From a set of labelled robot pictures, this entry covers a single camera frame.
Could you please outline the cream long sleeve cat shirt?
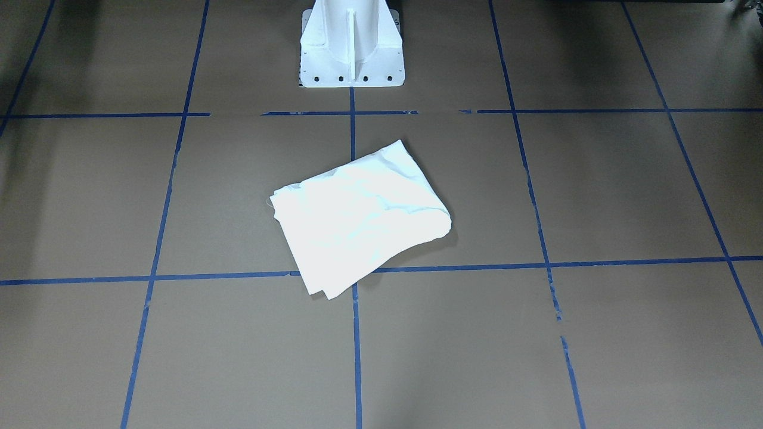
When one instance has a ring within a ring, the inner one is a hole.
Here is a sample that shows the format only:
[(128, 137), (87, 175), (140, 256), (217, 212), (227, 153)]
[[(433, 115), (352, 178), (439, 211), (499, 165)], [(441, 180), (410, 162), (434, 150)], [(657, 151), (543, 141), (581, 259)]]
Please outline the cream long sleeve cat shirt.
[(446, 204), (402, 141), (269, 198), (308, 295), (342, 295), (394, 256), (447, 236)]

